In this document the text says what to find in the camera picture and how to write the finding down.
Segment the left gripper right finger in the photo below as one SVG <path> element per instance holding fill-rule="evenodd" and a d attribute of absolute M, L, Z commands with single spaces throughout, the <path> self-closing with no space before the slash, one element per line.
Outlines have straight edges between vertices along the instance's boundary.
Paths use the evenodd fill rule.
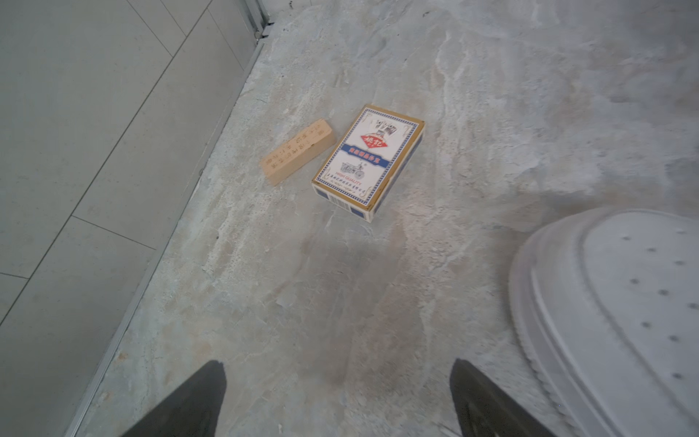
<path fill-rule="evenodd" d="M 463 436 L 553 436 L 473 364 L 457 359 L 450 391 Z"/>

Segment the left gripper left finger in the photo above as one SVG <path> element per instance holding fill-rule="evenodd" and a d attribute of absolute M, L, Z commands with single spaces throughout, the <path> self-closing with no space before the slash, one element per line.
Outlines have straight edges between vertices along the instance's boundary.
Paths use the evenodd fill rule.
<path fill-rule="evenodd" d="M 223 363 L 209 361 L 123 436 L 214 436 L 226 391 Z"/>

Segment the white sneaker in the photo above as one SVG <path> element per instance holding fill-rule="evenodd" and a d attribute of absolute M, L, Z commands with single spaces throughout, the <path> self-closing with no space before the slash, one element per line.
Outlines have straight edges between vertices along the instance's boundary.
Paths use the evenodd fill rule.
<path fill-rule="evenodd" d="M 698 223 L 590 209 L 536 231 L 513 259 L 518 340 L 579 436 L 698 433 Z"/>

